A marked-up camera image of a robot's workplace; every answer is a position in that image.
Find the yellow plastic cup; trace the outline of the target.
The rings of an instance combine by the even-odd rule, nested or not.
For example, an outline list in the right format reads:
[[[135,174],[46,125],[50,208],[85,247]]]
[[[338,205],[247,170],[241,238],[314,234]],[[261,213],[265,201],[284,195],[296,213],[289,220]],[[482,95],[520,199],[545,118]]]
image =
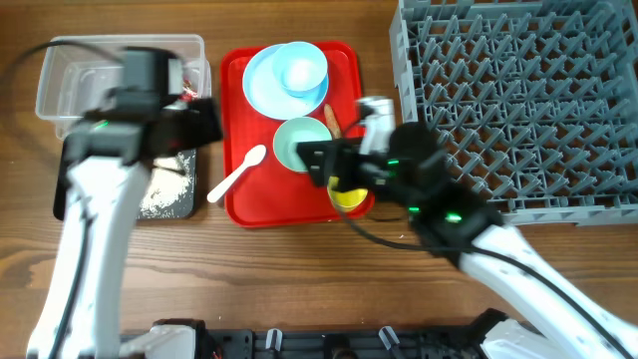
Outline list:
[[[368,191],[364,188],[356,188],[345,192],[336,190],[339,182],[337,177],[329,177],[327,192],[331,203],[343,212],[351,212],[364,202]]]

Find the red snack wrapper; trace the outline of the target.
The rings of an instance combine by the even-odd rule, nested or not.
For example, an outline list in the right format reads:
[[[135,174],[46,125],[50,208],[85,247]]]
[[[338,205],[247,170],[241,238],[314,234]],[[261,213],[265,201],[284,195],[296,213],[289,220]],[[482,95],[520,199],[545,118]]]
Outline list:
[[[198,97],[198,92],[195,90],[191,81],[189,81],[187,78],[184,78],[182,82],[182,94],[180,96],[180,99],[183,102],[188,103],[193,101],[197,97]]]

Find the green bowl with rice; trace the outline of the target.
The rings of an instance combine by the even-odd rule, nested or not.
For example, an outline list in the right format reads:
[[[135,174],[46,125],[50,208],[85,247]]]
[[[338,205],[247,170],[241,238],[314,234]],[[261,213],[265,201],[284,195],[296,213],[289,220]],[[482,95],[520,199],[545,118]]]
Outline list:
[[[297,155],[299,143],[328,141],[332,135],[319,120],[300,117],[282,123],[273,137],[273,151],[276,159],[288,170],[306,173],[306,167]]]

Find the small light blue bowl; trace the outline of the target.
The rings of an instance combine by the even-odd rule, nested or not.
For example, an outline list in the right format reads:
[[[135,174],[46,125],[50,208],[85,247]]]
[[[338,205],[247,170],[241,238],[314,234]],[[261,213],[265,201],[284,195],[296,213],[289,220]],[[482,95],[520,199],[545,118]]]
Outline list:
[[[303,97],[328,76],[328,61],[315,45],[296,41],[283,44],[273,55],[272,71],[284,92]]]

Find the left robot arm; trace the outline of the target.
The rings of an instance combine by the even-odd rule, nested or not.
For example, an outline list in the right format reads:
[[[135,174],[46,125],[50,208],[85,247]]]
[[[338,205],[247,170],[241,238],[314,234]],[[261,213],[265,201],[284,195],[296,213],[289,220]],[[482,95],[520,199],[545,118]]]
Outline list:
[[[154,161],[223,138],[212,98],[175,109],[183,61],[127,47],[112,105],[87,111],[64,140],[66,209],[59,250],[29,358],[119,358],[120,303],[129,240]]]

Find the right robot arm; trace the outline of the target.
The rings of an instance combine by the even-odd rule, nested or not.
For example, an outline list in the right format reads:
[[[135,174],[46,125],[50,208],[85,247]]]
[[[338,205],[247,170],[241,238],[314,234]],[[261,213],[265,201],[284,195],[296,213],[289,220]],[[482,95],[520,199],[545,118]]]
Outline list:
[[[336,191],[365,188],[404,207],[419,243],[506,301],[524,322],[500,317],[478,340],[488,358],[634,358],[637,328],[603,309],[547,263],[480,195],[452,180],[446,151],[419,123],[381,145],[361,139],[294,147],[312,181]]]

